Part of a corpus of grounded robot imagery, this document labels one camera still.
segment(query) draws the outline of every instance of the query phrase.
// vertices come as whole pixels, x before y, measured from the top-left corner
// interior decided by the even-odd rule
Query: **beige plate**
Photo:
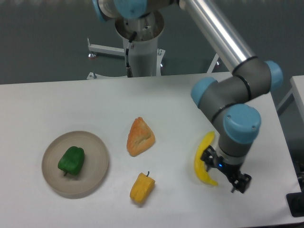
[[[67,174],[57,165],[71,146],[85,151],[85,162],[77,176]],[[60,195],[67,198],[82,198],[92,193],[101,183],[109,163],[109,154],[104,142],[96,135],[77,131],[56,138],[47,148],[42,159],[42,173],[47,183]]]

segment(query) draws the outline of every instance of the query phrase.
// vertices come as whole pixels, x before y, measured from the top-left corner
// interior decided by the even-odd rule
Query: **table surface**
[[[248,104],[262,126],[242,171],[252,176],[245,194],[231,193],[218,170],[217,187],[195,176],[202,137],[214,130],[190,97],[208,74],[32,83],[0,86],[1,227],[252,227],[302,222],[285,195],[299,192],[292,161],[270,94]],[[229,73],[212,74],[217,80]],[[126,150],[132,122],[142,116],[155,145],[137,157]],[[88,131],[106,144],[109,169],[101,186],[66,199],[46,183],[41,161],[48,145],[71,131]],[[156,186],[142,207],[129,193],[140,172]]]
[[[304,76],[294,76],[290,81],[296,105],[304,121]]]

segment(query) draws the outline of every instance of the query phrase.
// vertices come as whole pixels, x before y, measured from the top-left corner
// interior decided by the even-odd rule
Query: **bread slice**
[[[155,136],[145,121],[138,117],[134,120],[127,141],[127,150],[131,156],[146,151],[155,143]]]

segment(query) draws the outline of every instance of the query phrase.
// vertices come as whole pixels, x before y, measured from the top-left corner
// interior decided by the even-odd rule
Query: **yellow banana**
[[[218,185],[218,183],[211,179],[208,172],[205,170],[205,162],[203,162],[200,158],[207,149],[207,147],[212,143],[213,139],[215,137],[214,132],[209,132],[205,135],[201,143],[199,144],[199,147],[196,151],[195,158],[194,158],[194,170],[197,175],[197,177],[204,182],[205,184],[210,184],[213,186]]]

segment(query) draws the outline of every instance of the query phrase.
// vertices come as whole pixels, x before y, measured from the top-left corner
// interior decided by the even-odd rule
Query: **green bell pepper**
[[[85,161],[85,152],[82,148],[71,146],[58,162],[58,168],[72,175],[78,175]]]

